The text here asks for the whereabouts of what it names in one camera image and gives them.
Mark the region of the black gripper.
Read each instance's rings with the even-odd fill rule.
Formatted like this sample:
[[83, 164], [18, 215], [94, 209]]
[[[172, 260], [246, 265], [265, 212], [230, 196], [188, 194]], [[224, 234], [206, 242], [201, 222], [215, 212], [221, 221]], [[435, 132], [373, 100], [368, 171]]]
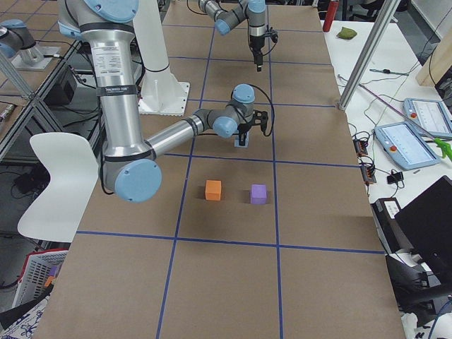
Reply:
[[262, 71], [263, 65], [263, 53], [262, 49], [265, 46], [265, 37], [263, 35], [259, 36], [249, 36], [249, 47], [254, 56], [254, 64], [256, 65], [256, 71]]
[[248, 146], [248, 132], [254, 125], [252, 121], [239, 124], [237, 127], [237, 145]]

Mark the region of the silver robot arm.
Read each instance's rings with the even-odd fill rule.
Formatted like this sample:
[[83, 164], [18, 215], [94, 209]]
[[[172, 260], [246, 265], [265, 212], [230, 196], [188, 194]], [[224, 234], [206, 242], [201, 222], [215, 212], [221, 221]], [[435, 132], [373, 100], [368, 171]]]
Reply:
[[239, 84], [222, 109], [197, 109], [149, 138], [142, 113], [183, 113], [189, 84], [170, 70], [158, 6], [153, 1], [60, 1], [62, 35], [90, 46], [106, 139], [100, 179], [107, 194], [141, 203], [160, 188], [157, 157], [203, 132], [229, 138], [254, 121], [254, 88]]
[[238, 1], [231, 10], [225, 10], [219, 1], [196, 1], [196, 3], [199, 11], [193, 11], [188, 1], [186, 6], [192, 13], [210, 17], [222, 36], [231, 32], [242, 22], [247, 22], [248, 46], [253, 55], [256, 70], [260, 72], [263, 65], [262, 49], [268, 36], [265, 1]]

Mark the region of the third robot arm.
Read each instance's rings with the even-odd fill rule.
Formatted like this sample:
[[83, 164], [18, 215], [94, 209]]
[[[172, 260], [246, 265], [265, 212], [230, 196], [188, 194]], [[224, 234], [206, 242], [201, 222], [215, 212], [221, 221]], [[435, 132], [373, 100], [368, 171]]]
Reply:
[[1, 22], [1, 52], [18, 70], [45, 70], [52, 59], [61, 57], [60, 49], [39, 45], [22, 20]]

